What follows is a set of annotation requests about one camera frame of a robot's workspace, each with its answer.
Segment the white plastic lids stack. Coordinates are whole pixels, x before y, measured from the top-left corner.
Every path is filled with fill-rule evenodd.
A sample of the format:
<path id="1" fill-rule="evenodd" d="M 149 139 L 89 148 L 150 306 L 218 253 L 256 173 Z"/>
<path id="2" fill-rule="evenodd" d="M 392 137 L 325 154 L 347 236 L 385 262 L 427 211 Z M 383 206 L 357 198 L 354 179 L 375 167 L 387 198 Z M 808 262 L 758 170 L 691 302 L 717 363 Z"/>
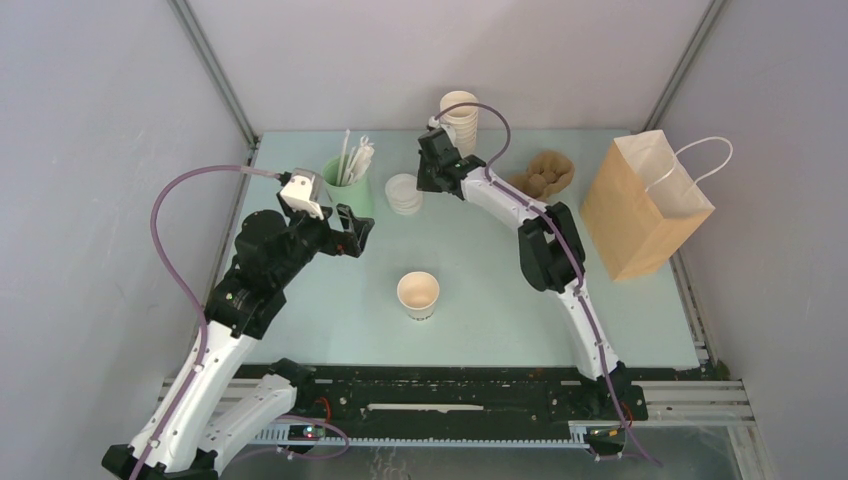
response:
<path id="1" fill-rule="evenodd" d="M 417 189 L 417 178 L 401 173 L 385 184 L 385 195 L 391 210 L 400 215 L 412 215 L 423 205 L 423 193 Z"/>

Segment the stack of paper cups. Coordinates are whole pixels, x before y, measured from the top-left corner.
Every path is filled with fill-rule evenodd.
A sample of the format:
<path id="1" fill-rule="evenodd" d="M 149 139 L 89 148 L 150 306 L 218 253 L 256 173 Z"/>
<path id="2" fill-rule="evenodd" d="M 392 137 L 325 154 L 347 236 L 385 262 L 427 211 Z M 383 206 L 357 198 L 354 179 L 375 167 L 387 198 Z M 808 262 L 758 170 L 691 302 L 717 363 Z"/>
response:
<path id="1" fill-rule="evenodd" d="M 440 100 L 439 112 L 464 103 L 464 106 L 454 108 L 439 118 L 441 124 L 452 127 L 455 133 L 454 144 L 462 157 L 473 155 L 476 148 L 479 117 L 477 102 L 474 94 L 463 90 L 448 92 Z"/>

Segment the single white paper cup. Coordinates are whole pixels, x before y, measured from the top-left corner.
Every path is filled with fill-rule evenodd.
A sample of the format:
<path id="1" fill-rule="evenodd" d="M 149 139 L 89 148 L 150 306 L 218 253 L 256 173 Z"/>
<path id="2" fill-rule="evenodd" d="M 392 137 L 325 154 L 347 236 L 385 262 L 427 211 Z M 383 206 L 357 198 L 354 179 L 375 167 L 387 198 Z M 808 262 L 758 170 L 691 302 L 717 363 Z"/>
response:
<path id="1" fill-rule="evenodd" d="M 440 295 L 437 279 L 428 272 L 405 274 L 398 282 L 396 294 L 407 315 L 416 321 L 429 319 Z"/>

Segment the brown pulp cup carrier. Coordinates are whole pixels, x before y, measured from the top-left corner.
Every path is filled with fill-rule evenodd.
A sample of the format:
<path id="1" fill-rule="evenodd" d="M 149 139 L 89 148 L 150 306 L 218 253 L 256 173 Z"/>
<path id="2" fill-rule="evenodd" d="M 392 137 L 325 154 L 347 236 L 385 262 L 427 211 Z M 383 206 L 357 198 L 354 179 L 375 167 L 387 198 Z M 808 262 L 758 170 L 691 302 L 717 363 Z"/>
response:
<path id="1" fill-rule="evenodd" d="M 542 202 L 568 187 L 576 167 L 563 153 L 553 150 L 537 154 L 524 172 L 515 174 L 508 183 L 525 195 Z"/>

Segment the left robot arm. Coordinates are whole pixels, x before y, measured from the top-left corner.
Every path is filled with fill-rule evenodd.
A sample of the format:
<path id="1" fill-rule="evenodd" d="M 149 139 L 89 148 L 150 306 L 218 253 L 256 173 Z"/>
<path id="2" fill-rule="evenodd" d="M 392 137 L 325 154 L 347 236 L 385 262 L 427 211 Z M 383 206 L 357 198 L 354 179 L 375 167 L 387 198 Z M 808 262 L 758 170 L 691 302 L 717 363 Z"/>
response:
<path id="1" fill-rule="evenodd" d="M 342 224 L 334 230 L 336 212 Z M 148 425 L 128 444 L 112 445 L 101 465 L 119 479 L 216 479 L 272 419 L 304 416 L 316 403 L 314 371 L 283 358 L 257 389 L 220 417 L 213 412 L 230 380 L 286 303 L 285 287 L 315 257 L 359 257 L 374 227 L 347 205 L 317 218 L 290 207 L 249 215 L 235 254 L 204 310 L 197 339 L 175 384 Z"/>

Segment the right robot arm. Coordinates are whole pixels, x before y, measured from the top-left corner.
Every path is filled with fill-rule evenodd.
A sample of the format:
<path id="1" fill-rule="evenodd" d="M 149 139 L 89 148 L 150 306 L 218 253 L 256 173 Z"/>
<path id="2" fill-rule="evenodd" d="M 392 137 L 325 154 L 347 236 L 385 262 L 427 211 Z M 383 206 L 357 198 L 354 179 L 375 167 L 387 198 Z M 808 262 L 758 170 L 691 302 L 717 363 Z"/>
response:
<path id="1" fill-rule="evenodd" d="M 561 202 L 537 201 L 478 157 L 463 157 L 444 127 L 429 127 L 418 142 L 418 190 L 451 194 L 515 231 L 525 280 L 533 289 L 554 295 L 564 307 L 577 349 L 575 365 L 584 381 L 592 382 L 581 392 L 583 408 L 596 418 L 610 416 L 620 407 L 631 381 L 592 304 L 585 249 L 571 210 Z"/>

